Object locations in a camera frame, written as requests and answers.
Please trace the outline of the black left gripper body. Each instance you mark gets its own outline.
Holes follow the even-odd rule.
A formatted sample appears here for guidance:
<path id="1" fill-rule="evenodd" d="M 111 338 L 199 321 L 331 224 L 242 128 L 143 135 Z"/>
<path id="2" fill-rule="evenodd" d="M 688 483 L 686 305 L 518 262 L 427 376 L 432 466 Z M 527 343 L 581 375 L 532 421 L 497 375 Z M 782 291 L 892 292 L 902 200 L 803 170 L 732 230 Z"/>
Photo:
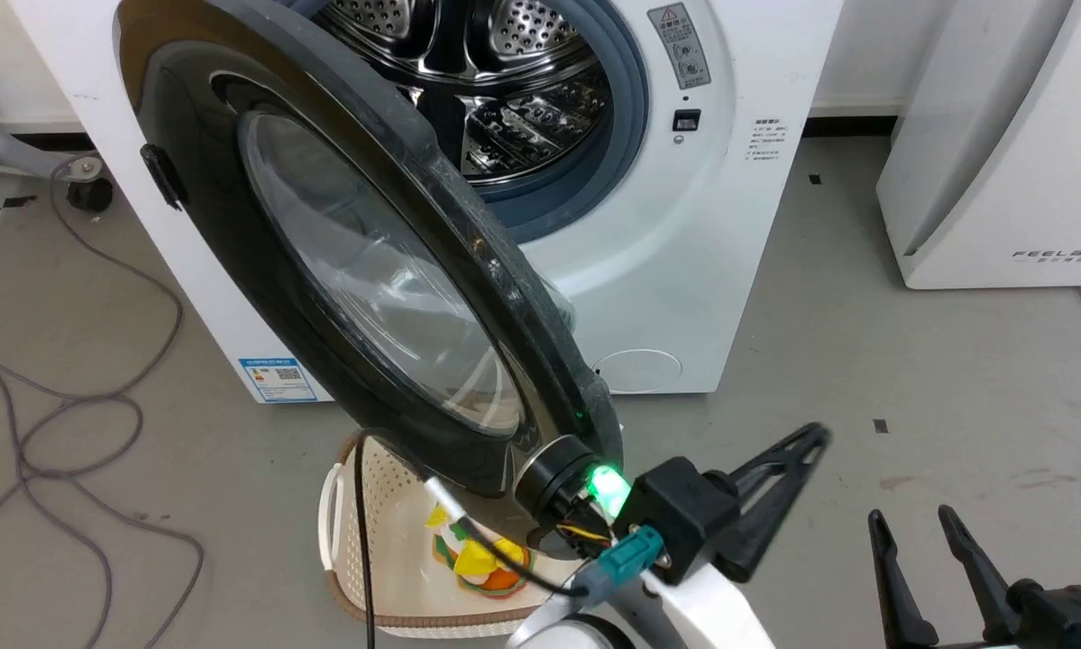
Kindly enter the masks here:
<path id="1" fill-rule="evenodd" d="M 742 513 L 742 471 L 705 471 L 684 456 L 672 456 L 637 477 L 633 484 L 608 464 L 590 469 L 590 496 L 616 541 L 651 529 L 660 539 L 650 568 L 676 586 L 703 564 L 733 582 L 742 570 L 731 562 L 731 527 Z"/>

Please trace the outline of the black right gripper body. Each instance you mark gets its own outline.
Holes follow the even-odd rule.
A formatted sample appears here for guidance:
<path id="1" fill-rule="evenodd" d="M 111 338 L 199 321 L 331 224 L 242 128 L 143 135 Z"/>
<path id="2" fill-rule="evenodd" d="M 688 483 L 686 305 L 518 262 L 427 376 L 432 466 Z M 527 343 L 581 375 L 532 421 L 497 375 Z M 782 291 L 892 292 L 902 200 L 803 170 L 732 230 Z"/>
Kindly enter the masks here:
<path id="1" fill-rule="evenodd" d="M 1046 590 L 1032 579 L 1010 586 L 1005 601 L 1020 615 L 1007 640 L 947 644 L 948 648 L 1081 648 L 1081 586 Z"/>

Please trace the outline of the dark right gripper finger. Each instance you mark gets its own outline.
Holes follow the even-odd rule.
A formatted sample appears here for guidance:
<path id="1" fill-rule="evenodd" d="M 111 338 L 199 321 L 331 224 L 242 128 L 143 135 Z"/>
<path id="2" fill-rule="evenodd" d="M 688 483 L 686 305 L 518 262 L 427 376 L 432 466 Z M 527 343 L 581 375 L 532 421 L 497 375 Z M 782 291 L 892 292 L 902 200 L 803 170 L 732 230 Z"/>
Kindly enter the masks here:
<path id="1" fill-rule="evenodd" d="M 939 633 L 921 615 L 897 560 L 897 542 L 881 509 L 869 513 L 868 534 L 886 648 L 936 648 Z"/>
<path id="2" fill-rule="evenodd" d="M 1007 604 L 1005 579 L 985 551 L 980 549 L 976 539 L 969 533 L 967 526 L 961 521 L 956 509 L 949 505 L 940 505 L 939 521 L 949 551 L 964 568 L 984 624 L 1017 624 L 1017 613 Z"/>

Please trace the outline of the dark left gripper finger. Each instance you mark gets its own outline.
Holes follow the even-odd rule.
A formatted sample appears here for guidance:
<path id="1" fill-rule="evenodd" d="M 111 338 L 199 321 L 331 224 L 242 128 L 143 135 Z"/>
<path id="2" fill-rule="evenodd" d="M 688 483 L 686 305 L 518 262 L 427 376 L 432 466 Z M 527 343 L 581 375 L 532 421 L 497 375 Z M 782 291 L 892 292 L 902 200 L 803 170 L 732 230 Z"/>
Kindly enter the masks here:
<path id="1" fill-rule="evenodd" d="M 719 534 L 719 571 L 735 583 L 753 579 L 768 546 L 831 443 L 831 431 L 804 425 L 734 471 L 719 472 L 719 489 L 734 500 L 734 517 Z"/>

